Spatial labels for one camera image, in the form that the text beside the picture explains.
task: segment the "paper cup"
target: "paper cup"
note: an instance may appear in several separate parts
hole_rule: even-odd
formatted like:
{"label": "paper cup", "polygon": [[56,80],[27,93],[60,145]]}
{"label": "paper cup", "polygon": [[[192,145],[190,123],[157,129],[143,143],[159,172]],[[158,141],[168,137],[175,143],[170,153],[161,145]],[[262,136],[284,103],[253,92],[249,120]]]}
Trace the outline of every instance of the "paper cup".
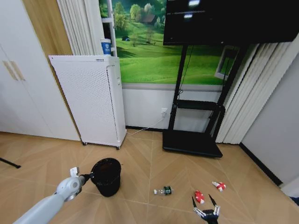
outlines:
{"label": "paper cup", "polygon": [[104,55],[111,55],[111,40],[101,39],[101,45],[103,48]]}

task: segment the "wardrobe door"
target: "wardrobe door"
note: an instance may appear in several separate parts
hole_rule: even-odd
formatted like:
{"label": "wardrobe door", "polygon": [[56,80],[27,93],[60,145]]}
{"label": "wardrobe door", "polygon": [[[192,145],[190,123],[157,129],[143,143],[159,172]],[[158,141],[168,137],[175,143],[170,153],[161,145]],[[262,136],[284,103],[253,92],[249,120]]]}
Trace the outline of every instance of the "wardrobe door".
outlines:
{"label": "wardrobe door", "polygon": [[3,1],[0,11],[2,47],[54,137],[79,140],[22,0]]}
{"label": "wardrobe door", "polygon": [[0,131],[53,137],[1,45]]}

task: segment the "red toy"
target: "red toy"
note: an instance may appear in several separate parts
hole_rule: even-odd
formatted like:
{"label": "red toy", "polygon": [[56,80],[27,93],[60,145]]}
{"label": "red toy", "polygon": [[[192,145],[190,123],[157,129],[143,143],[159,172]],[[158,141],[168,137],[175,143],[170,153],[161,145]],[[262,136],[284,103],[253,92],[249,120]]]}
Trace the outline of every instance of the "red toy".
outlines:
{"label": "red toy", "polygon": [[196,201],[198,201],[201,204],[205,202],[205,197],[199,190],[195,191],[195,198]]}
{"label": "red toy", "polygon": [[224,183],[222,183],[222,182],[219,182],[219,183],[217,183],[217,182],[212,182],[212,184],[221,192],[221,191],[223,191],[225,188],[226,188],[226,185],[224,184]]}

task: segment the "white shelf rack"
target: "white shelf rack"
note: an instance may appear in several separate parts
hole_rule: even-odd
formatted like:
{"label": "white shelf rack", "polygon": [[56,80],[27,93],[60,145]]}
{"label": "white shelf rack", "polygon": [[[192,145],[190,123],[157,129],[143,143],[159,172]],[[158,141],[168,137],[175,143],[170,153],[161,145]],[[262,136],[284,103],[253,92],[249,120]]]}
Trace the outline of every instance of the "white shelf rack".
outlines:
{"label": "white shelf rack", "polygon": [[117,57],[115,20],[114,20],[114,10],[112,7],[112,0],[107,0],[107,9],[108,9],[108,18],[102,18],[102,23],[109,23],[110,34],[111,34],[111,52],[112,52],[112,56]]}

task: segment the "television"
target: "television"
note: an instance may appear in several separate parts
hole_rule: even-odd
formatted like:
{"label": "television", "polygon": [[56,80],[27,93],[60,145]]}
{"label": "television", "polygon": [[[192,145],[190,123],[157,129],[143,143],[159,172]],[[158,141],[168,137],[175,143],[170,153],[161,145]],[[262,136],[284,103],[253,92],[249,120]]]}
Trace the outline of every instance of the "television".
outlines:
{"label": "television", "polygon": [[294,0],[167,0],[164,45],[239,45],[292,41]]}

